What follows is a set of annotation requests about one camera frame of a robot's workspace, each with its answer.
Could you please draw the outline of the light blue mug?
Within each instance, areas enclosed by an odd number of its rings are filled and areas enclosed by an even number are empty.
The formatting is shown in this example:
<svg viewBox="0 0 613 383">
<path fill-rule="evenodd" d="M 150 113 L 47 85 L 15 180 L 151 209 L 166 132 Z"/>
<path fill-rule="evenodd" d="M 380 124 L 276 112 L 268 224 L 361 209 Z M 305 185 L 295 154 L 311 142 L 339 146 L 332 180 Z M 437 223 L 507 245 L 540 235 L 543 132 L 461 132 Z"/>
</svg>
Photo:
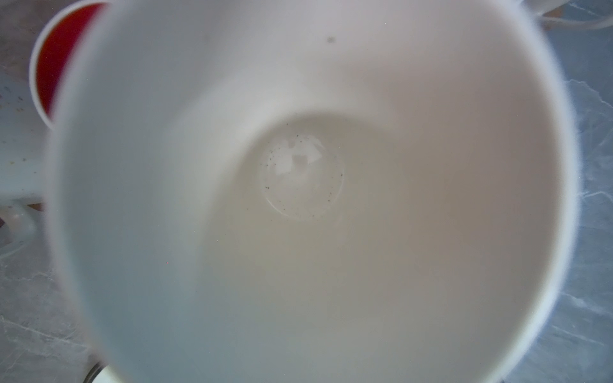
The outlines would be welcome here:
<svg viewBox="0 0 613 383">
<path fill-rule="evenodd" d="M 116 1 L 57 95 L 46 218 L 126 382 L 497 382 L 579 187 L 519 1 Z"/>
</svg>

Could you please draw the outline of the red interior mug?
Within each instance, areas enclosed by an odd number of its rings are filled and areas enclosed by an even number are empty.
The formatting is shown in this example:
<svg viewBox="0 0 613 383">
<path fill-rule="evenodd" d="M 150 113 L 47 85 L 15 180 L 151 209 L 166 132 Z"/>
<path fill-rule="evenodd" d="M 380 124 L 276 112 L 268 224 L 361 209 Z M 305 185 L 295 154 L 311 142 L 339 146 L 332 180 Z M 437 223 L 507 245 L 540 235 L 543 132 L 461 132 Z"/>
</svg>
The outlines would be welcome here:
<svg viewBox="0 0 613 383">
<path fill-rule="evenodd" d="M 43 27 L 30 55 L 29 86 L 34 106 L 48 128 L 52 109 L 73 51 L 90 24 L 109 1 L 76 1 L 63 8 Z"/>
</svg>

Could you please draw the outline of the white speckled mug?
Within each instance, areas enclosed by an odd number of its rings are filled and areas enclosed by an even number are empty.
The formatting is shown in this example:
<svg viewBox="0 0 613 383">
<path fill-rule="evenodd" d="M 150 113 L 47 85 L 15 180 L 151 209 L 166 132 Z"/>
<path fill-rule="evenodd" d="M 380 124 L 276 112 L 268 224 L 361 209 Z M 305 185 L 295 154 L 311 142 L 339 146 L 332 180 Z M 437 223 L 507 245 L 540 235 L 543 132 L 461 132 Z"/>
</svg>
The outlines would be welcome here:
<svg viewBox="0 0 613 383">
<path fill-rule="evenodd" d="M 32 204 L 42 202 L 42 163 L 48 128 L 26 81 L 1 73 L 1 257 L 30 244 L 38 228 Z"/>
</svg>

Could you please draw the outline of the white strawberry tray black rim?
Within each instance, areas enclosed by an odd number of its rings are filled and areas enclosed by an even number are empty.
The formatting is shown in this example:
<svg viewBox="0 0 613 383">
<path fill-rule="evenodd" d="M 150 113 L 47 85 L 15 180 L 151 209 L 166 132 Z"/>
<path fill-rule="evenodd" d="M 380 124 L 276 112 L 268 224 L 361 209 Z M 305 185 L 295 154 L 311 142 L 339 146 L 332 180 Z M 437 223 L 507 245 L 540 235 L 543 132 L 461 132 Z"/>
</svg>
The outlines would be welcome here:
<svg viewBox="0 0 613 383">
<path fill-rule="evenodd" d="M 104 363 L 97 362 L 89 370 L 83 383 L 122 383 L 111 367 Z"/>
</svg>

